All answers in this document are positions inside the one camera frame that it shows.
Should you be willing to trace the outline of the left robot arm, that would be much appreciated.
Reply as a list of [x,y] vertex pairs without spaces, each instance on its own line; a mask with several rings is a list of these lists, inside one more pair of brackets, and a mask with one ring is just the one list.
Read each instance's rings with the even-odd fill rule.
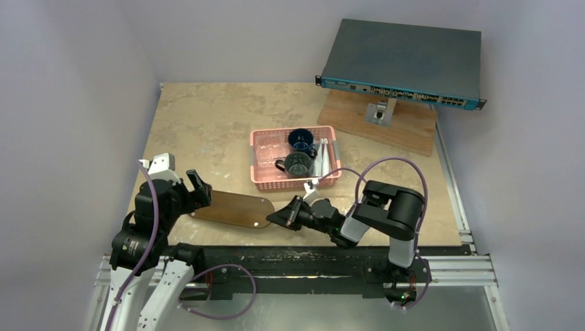
[[169,245],[168,235],[178,218],[210,206],[212,187],[196,170],[182,179],[146,175],[135,197],[135,209],[123,220],[112,240],[110,299],[101,330],[160,330],[188,282],[206,272],[203,248]]

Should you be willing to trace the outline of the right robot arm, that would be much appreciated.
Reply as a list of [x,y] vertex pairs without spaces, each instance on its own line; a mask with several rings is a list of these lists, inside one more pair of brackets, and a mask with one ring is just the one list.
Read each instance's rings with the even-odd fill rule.
[[327,234],[343,249],[354,248],[369,229],[375,229],[389,238],[386,273],[403,281],[415,269],[417,226],[424,206],[424,196],[416,190],[370,180],[348,216],[329,199],[309,203],[296,196],[266,220],[292,231],[306,227]]

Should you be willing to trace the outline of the pink plastic basket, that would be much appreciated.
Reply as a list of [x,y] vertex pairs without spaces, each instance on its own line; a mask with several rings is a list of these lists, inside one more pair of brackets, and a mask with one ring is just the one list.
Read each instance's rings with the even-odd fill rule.
[[[307,127],[319,143],[326,139],[326,151],[329,168],[336,170],[341,167],[337,137],[332,126]],[[288,135],[292,128],[273,128],[253,130],[250,133],[250,180],[260,192],[276,192],[283,190],[302,189],[306,179],[292,179],[285,172],[275,167],[278,159],[284,159],[292,152],[288,144]]]

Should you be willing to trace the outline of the oval wooden tray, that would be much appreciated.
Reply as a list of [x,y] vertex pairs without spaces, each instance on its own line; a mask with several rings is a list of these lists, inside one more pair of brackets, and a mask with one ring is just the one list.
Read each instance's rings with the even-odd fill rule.
[[269,225],[266,217],[275,212],[271,201],[264,197],[213,190],[212,203],[189,217],[203,221],[262,229]]

